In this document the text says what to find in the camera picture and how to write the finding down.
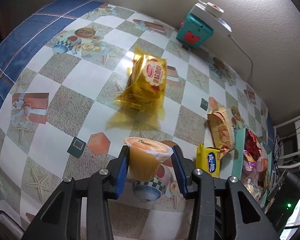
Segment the pink snack bag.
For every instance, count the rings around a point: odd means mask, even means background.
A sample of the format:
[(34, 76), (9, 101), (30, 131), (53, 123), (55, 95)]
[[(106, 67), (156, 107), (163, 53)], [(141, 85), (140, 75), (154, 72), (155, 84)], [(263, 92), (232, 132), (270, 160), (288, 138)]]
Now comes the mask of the pink snack bag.
[(244, 150), (243, 173), (246, 178), (254, 181), (258, 180), (257, 163), (247, 150)]

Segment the yellow blue biscuit packet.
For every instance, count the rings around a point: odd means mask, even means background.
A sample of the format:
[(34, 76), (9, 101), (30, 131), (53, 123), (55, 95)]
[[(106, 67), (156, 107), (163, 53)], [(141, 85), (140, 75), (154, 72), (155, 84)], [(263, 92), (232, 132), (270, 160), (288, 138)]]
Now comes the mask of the yellow blue biscuit packet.
[(220, 149), (200, 144), (197, 147), (195, 167), (207, 172), (212, 177), (219, 178), (220, 159)]

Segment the red peanut snack bag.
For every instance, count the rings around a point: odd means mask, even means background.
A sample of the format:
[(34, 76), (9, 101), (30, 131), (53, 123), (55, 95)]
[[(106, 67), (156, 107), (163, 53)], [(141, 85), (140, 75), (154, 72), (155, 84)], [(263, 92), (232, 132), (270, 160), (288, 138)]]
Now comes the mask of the red peanut snack bag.
[(254, 161), (259, 158), (266, 158), (267, 153), (259, 143), (257, 136), (251, 130), (247, 130), (245, 135), (245, 150), (249, 152)]

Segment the yellow jelly cup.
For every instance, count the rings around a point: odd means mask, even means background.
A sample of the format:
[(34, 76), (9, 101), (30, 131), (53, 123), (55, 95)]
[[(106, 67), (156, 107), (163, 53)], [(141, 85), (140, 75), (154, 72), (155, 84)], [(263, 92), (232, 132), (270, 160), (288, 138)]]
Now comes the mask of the yellow jelly cup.
[(129, 147), (129, 172), (138, 181), (153, 179), (160, 165), (173, 154), (170, 146), (146, 138), (128, 137), (124, 143)]

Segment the round bun clear bag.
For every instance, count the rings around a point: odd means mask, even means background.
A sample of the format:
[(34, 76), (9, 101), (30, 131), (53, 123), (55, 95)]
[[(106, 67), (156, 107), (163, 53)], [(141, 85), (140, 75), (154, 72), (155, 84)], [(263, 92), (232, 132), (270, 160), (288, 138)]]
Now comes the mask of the round bun clear bag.
[(241, 182), (247, 189), (247, 191), (252, 195), (254, 200), (257, 202), (262, 199), (265, 189), (258, 184), (258, 178), (256, 176), (244, 176)]

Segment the orange snack bag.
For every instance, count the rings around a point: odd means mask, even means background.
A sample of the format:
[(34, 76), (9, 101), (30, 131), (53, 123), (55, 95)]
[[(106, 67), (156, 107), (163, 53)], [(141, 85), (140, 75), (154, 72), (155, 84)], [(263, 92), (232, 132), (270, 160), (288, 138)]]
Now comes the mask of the orange snack bag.
[(258, 179), (261, 180), (268, 170), (268, 158), (259, 157), (257, 160)]

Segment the white metal rack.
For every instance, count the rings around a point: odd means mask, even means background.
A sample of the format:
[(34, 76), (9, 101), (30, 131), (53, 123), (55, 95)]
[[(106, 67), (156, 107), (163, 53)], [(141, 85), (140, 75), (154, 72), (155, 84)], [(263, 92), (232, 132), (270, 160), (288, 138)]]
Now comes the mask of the white metal rack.
[(274, 126), (274, 132), (276, 168), (300, 172), (300, 115)]

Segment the teal white cardboard box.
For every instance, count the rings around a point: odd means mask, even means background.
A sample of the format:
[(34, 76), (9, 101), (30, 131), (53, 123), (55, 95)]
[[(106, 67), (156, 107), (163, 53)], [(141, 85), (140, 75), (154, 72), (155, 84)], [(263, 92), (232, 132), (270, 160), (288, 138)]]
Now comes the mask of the teal white cardboard box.
[(232, 175), (240, 179), (261, 207), (270, 191), (271, 149), (247, 128), (236, 131)]

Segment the orange beige cracker packet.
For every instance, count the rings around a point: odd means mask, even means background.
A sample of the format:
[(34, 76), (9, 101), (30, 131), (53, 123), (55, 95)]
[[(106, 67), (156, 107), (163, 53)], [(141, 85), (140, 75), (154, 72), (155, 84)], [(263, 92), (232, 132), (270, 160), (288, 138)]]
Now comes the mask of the orange beige cracker packet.
[(235, 128), (224, 106), (218, 107), (207, 114), (215, 148), (220, 151), (220, 159), (235, 149)]

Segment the yellow transparent cracker pack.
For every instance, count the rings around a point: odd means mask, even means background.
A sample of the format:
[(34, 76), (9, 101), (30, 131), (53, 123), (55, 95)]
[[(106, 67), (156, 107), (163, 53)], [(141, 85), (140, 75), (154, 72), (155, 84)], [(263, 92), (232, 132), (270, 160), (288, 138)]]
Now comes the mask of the yellow transparent cracker pack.
[(167, 60), (135, 46), (132, 63), (127, 87), (114, 102), (122, 109), (137, 111), (151, 125), (160, 126), (159, 121), (165, 118)]

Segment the checkered patterned tablecloth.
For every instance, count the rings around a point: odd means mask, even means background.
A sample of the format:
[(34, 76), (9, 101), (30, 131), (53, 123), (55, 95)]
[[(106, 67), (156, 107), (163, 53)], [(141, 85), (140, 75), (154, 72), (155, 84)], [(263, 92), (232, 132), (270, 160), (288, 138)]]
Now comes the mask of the checkered patterned tablecloth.
[[(135, 48), (167, 61), (157, 115), (117, 102)], [(214, 107), (268, 141), (264, 102), (215, 54), (183, 48), (174, 28), (102, 2), (44, 6), (0, 44), (0, 227), (20, 239), (63, 177), (105, 168), (127, 137), (177, 144), (194, 158), (200, 143), (213, 145)]]

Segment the white power strip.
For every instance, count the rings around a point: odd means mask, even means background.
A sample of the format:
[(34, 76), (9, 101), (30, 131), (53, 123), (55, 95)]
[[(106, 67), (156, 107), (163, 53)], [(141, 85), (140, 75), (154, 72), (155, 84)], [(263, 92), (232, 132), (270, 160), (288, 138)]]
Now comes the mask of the white power strip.
[(204, 23), (206, 23), (214, 31), (219, 33), (219, 35), (223, 37), (231, 35), (232, 29), (230, 25), (228, 25), (224, 20), (222, 20), (222, 16), (221, 18), (216, 18), (215, 16), (208, 13), (204, 9), (204, 6), (200, 3), (196, 3), (190, 10), (190, 13), (202, 20)]

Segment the teal toy box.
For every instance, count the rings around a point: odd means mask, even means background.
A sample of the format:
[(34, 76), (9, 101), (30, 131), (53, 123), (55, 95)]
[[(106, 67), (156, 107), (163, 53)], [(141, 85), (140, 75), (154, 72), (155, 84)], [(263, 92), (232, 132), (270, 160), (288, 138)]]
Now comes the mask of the teal toy box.
[(176, 39), (188, 47), (199, 48), (212, 36), (213, 29), (189, 12), (180, 26)]

